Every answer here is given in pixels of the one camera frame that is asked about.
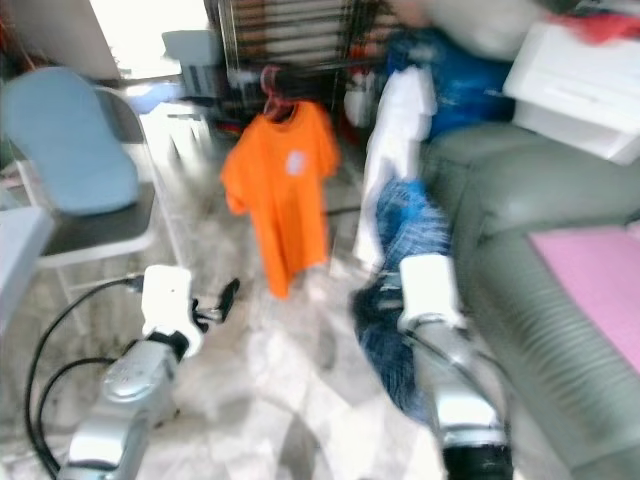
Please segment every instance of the white shirt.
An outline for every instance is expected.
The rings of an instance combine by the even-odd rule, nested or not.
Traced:
[[[367,145],[362,210],[353,254],[373,271],[383,263],[375,211],[384,185],[393,177],[415,178],[420,141],[436,111],[430,74],[416,67],[395,72],[378,105],[376,126]]]

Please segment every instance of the clothes hanger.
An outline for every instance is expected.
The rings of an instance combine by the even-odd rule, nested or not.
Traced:
[[[278,71],[280,71],[280,67],[267,65],[260,74],[260,86],[267,95],[263,114],[274,123],[282,123],[292,118],[295,112],[295,103],[282,97],[275,88],[275,78]]]

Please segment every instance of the pink towel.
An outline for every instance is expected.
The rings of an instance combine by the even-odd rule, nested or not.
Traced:
[[[531,235],[569,296],[640,373],[640,238],[621,227]]]

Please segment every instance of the tiled floor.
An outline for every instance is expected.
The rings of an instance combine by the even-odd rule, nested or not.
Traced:
[[[180,231],[189,245],[195,293],[211,303],[234,276],[243,287],[228,322],[212,329],[202,352],[181,365],[175,398],[182,413],[154,432],[139,478],[441,478],[432,436],[393,407],[352,333],[349,292],[364,281],[346,254],[354,216],[332,220],[332,236],[337,230],[338,238],[330,264],[301,276],[290,299],[277,301],[267,291],[249,219],[228,213],[217,181],[231,143],[216,139],[207,145],[205,139],[196,148],[185,129],[172,127],[178,157],[167,148],[167,130],[157,120],[147,120],[147,133],[183,214]],[[347,162],[360,164],[353,153]],[[343,169],[327,185],[330,208],[357,202],[352,180]],[[75,273],[139,270],[166,261],[162,247]],[[15,479],[45,478],[22,437],[20,392],[38,333],[62,303],[54,276],[39,273],[2,340],[0,452]],[[91,341],[78,338],[70,322],[48,348],[42,378],[82,351],[113,351],[139,332],[139,298],[131,293],[104,294],[87,313]],[[64,382],[47,411],[55,433],[51,442],[60,452],[65,433],[95,391],[95,371],[89,370]]]

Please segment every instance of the black cable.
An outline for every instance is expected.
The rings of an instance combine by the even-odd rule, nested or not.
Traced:
[[[33,382],[36,376],[36,368],[38,366],[38,361],[40,360],[40,356],[42,355],[42,351],[47,343],[47,340],[54,332],[54,330],[62,323],[62,321],[71,313],[73,309],[75,309],[78,305],[84,302],[89,297],[95,295],[101,290],[105,290],[110,287],[114,287],[116,285],[136,285],[136,281],[139,281],[139,277],[134,278],[120,278],[117,280],[112,280],[110,282],[102,283],[93,287],[91,290],[85,292],[79,298],[77,298],[71,305],[68,305],[62,313],[58,315],[58,317],[49,325],[44,334],[40,337],[38,344],[36,346],[33,358],[31,360],[31,365],[29,366],[29,371],[27,373],[27,383],[25,386],[24,392],[24,424],[25,430],[27,433],[27,438],[29,439],[29,443],[33,447],[40,463],[49,474],[49,477],[55,480],[57,473],[60,471],[60,465],[51,455],[51,451],[49,447],[46,445],[43,439],[39,439],[36,437],[33,424],[31,421],[31,401],[32,401],[32,392],[33,392]]]
[[[491,355],[487,355],[486,353],[478,350],[476,351],[476,355],[478,355],[478,358],[480,358],[480,360],[488,363],[500,373],[503,380],[503,388],[505,390],[508,390],[508,392],[505,392],[504,394],[504,409],[505,409],[504,422],[505,422],[505,433],[507,435],[507,440],[509,441],[509,444],[511,444],[511,438],[512,438],[512,430],[511,430],[512,418],[511,417],[513,416],[513,402],[514,402],[513,384],[511,383],[511,377],[509,376],[505,368],[502,365],[500,365],[500,363]]]
[[[425,342],[424,340],[422,340],[415,333],[409,331],[409,332],[405,332],[404,335],[407,338],[409,338],[411,341],[414,341],[414,342],[418,343],[420,346],[426,348],[430,353],[432,353],[433,355],[438,357],[440,360],[445,362],[447,364],[447,366],[453,367],[456,370],[456,372],[460,375],[460,377],[462,377],[462,379],[467,383],[467,385],[469,385],[473,390],[475,390],[478,393],[478,395],[480,395],[482,397],[482,399],[485,402],[487,402],[488,405],[491,405],[491,407],[494,410],[498,411],[498,409],[496,408],[496,406],[493,403],[493,401],[484,392],[484,388],[482,388],[480,383],[473,377],[473,374],[469,370],[467,370],[462,365],[460,365],[458,362],[453,360],[451,357],[449,357],[449,355],[444,353],[438,347],[435,347],[434,345],[430,344],[429,342]]]
[[[36,407],[36,421],[34,425],[34,433],[36,435],[36,438],[38,438],[38,440],[42,442],[42,447],[43,447],[43,450],[45,450],[45,454],[47,455],[47,457],[53,459],[53,461],[55,462],[54,466],[57,466],[56,467],[57,469],[60,469],[60,464],[53,456],[53,452],[51,452],[51,449],[47,444],[46,438],[44,436],[44,426],[42,422],[44,406],[47,403],[47,398],[49,396],[49,393],[51,393],[51,390],[55,386],[56,382],[60,379],[60,377],[62,377],[69,370],[72,370],[76,367],[80,367],[82,365],[92,365],[92,364],[93,365],[95,364],[111,365],[115,361],[116,360],[114,358],[89,357],[89,358],[82,358],[80,360],[76,360],[74,362],[68,363],[62,368],[58,369],[56,373],[54,373],[51,376],[51,378],[49,378],[49,381],[46,383],[46,385],[42,389],[42,393],[40,394],[40,400],[38,402],[38,406]]]

